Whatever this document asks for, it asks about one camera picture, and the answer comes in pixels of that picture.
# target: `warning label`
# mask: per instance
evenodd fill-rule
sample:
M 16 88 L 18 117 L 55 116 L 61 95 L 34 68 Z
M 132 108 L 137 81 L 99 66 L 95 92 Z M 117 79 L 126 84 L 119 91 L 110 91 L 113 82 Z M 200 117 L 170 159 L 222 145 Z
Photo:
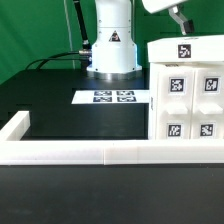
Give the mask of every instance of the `warning label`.
M 121 42 L 120 37 L 117 34 L 117 31 L 115 30 L 109 40 L 110 42 Z

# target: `black tabletop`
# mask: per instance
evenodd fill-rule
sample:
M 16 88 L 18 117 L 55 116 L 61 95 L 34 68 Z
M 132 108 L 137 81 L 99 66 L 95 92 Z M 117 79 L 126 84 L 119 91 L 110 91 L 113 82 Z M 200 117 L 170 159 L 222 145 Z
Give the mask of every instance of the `black tabletop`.
M 147 104 L 71 105 L 75 91 L 147 89 L 80 71 L 21 71 L 0 86 L 3 126 L 31 111 L 23 140 L 146 139 Z M 222 164 L 0 166 L 1 224 L 221 224 Z
M 21 71 L 0 86 L 0 125 L 18 110 L 31 112 L 24 139 L 146 139 L 148 104 L 71 104 L 77 90 L 148 87 L 147 72 L 126 81 L 86 77 L 81 70 Z

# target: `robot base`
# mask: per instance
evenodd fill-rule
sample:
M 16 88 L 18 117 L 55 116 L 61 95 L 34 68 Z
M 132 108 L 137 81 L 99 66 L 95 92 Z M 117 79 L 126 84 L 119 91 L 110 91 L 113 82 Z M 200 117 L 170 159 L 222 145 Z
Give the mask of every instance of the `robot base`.
M 127 73 L 102 73 L 97 71 L 87 70 L 87 76 L 95 79 L 104 80 L 127 80 L 134 79 L 142 76 L 142 67 L 136 68 L 136 70 Z

